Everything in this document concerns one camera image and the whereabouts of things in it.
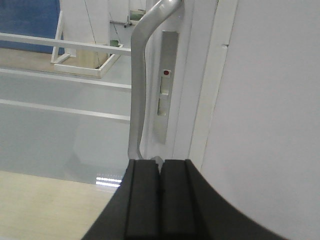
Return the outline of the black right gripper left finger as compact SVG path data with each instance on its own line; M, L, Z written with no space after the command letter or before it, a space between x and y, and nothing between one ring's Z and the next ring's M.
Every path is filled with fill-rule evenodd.
M84 240L158 240L160 173L155 160L129 161L120 187Z

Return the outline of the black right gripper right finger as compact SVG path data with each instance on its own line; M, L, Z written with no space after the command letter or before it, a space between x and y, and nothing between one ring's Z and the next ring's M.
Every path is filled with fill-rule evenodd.
M163 240L281 240L225 200L191 160L165 160L161 172Z

